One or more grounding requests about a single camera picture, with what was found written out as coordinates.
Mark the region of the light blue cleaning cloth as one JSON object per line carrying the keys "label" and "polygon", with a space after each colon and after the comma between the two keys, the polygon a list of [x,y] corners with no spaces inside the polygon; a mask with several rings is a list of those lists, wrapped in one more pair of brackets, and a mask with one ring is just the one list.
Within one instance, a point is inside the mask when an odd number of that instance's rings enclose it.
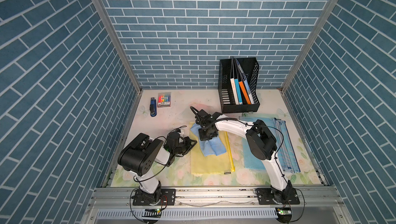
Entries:
{"label": "light blue cleaning cloth", "polygon": [[200,129],[199,125],[193,124],[192,127],[190,128],[190,131],[198,138],[200,150],[203,156],[205,157],[211,155],[220,156],[226,153],[226,147],[221,142],[219,137],[214,137],[207,141],[201,140],[199,137],[199,129]]}

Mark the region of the green mesh document bag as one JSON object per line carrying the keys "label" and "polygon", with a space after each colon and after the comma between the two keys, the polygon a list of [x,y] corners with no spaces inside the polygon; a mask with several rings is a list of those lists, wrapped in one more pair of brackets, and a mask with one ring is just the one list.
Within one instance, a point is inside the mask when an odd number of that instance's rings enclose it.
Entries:
{"label": "green mesh document bag", "polygon": [[277,114],[265,114],[265,113],[242,113],[242,116],[259,117],[259,118],[279,118]]}

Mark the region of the yellow mesh document bag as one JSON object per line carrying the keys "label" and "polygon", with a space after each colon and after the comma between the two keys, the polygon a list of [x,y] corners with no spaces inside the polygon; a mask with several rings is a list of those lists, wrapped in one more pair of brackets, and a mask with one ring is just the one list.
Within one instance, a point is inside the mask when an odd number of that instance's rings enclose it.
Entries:
{"label": "yellow mesh document bag", "polygon": [[190,138],[198,142],[191,150],[191,173],[194,175],[204,174],[230,174],[235,171],[234,163],[232,162],[232,154],[230,149],[229,137],[227,132],[220,131],[218,137],[226,147],[226,153],[220,156],[203,156],[198,138],[190,131]]}

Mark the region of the blue mesh document bag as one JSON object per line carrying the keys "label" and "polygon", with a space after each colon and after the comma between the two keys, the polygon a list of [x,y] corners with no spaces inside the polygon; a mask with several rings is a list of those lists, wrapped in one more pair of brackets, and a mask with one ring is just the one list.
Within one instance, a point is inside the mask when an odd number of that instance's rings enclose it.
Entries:
{"label": "blue mesh document bag", "polygon": [[[275,118],[240,116],[239,119],[246,122],[254,122],[259,119],[264,121],[267,126],[275,127]],[[244,167],[252,171],[265,171],[265,167],[261,160],[251,153],[248,142],[245,138],[242,138],[242,148]]]}

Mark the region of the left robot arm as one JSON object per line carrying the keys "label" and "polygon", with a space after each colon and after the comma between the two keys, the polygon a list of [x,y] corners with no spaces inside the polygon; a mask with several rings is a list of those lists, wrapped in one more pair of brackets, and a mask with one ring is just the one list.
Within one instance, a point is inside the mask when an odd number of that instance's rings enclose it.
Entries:
{"label": "left robot arm", "polygon": [[118,164],[133,174],[143,194],[149,197],[159,195],[161,183],[152,172],[154,163],[163,168],[170,167],[176,158],[184,157],[198,143],[182,135],[180,128],[157,138],[140,133],[120,152]]}

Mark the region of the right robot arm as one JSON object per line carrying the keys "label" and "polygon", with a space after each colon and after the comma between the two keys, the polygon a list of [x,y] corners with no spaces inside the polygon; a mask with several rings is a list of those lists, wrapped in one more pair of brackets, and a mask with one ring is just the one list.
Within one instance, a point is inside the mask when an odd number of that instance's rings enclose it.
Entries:
{"label": "right robot arm", "polygon": [[268,173],[274,201],[282,204],[289,202],[294,195],[294,188],[280,166],[275,135],[264,121],[245,122],[218,112],[209,114],[195,107],[190,109],[195,115],[196,124],[200,126],[198,133],[201,141],[217,137],[220,131],[245,138],[251,154],[261,160]]}

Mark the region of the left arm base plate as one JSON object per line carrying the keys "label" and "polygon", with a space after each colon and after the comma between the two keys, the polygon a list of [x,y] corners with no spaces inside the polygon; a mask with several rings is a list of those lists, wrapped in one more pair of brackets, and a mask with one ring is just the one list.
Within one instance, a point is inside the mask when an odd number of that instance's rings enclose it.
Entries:
{"label": "left arm base plate", "polygon": [[174,205],[176,198],[176,189],[156,190],[153,194],[146,193],[141,189],[137,189],[132,196],[133,206],[149,206],[149,205]]}

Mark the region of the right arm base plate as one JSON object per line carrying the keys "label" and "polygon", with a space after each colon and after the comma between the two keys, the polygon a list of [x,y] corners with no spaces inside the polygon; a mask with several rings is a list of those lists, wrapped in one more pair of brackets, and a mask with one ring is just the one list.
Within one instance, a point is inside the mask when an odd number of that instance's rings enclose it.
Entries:
{"label": "right arm base plate", "polygon": [[273,188],[258,188],[254,190],[260,205],[299,205],[300,199],[294,188],[279,191]]}

